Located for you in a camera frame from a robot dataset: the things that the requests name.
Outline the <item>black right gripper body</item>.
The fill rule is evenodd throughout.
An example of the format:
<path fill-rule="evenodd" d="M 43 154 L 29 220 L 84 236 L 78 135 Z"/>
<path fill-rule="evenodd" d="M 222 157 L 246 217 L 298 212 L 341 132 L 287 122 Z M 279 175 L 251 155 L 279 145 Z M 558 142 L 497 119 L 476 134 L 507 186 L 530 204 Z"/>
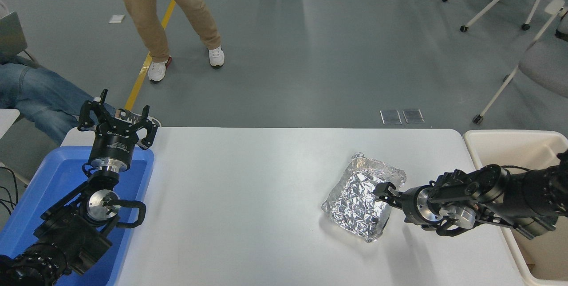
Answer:
<path fill-rule="evenodd" d="M 414 187 L 402 193 L 402 207 L 405 215 L 405 223 L 425 225 L 424 217 L 418 209 L 418 196 L 425 187 Z"/>

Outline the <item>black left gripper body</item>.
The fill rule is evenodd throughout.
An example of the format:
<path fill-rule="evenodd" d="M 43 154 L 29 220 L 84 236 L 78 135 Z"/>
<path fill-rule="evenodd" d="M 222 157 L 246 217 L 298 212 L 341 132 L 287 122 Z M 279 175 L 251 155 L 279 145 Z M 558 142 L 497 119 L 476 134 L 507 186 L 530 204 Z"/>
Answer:
<path fill-rule="evenodd" d="M 131 162 L 138 142 L 137 132 L 141 128 L 122 120 L 116 121 L 114 125 L 106 121 L 93 126 L 95 139 L 91 149 L 91 162 L 103 159 Z"/>

